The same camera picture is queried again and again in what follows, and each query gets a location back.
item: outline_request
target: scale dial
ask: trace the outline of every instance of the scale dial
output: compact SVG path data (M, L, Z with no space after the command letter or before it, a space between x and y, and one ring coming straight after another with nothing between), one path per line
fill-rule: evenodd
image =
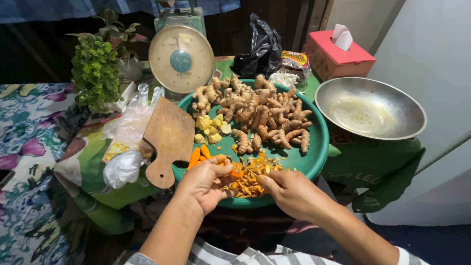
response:
M215 66L208 40L187 25L168 26L152 39L149 65L160 84L182 94L207 85Z

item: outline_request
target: stainless steel bowl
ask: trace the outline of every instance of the stainless steel bowl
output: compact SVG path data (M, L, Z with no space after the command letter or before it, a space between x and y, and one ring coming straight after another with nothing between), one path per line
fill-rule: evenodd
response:
M417 101L368 78L331 79L317 89L316 104L336 125L373 139L407 139L427 126L427 116Z

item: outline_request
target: tissue box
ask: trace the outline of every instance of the tissue box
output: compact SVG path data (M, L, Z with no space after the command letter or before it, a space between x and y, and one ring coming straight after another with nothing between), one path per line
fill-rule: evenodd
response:
M308 35L306 53L311 68L323 81L337 77L366 77L376 59L358 44L352 43L344 51L331 40L333 30L311 32Z

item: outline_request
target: wooden cutting board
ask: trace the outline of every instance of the wooden cutting board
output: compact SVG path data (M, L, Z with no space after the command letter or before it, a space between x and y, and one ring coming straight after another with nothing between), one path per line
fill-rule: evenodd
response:
M172 163L189 162L194 134L195 121L190 114L160 97L143 137L157 154L146 169L146 177L154 186L166 189L173 185Z

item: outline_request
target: black plastic bag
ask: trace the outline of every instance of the black plastic bag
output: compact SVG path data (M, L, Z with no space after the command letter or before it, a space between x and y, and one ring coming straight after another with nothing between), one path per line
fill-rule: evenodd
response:
M275 29L270 28L254 13L250 15L250 27L252 27L252 52L237 55L234 58L234 66L230 68L240 79L255 79L259 74L269 78L278 68L278 61L283 51L281 37Z

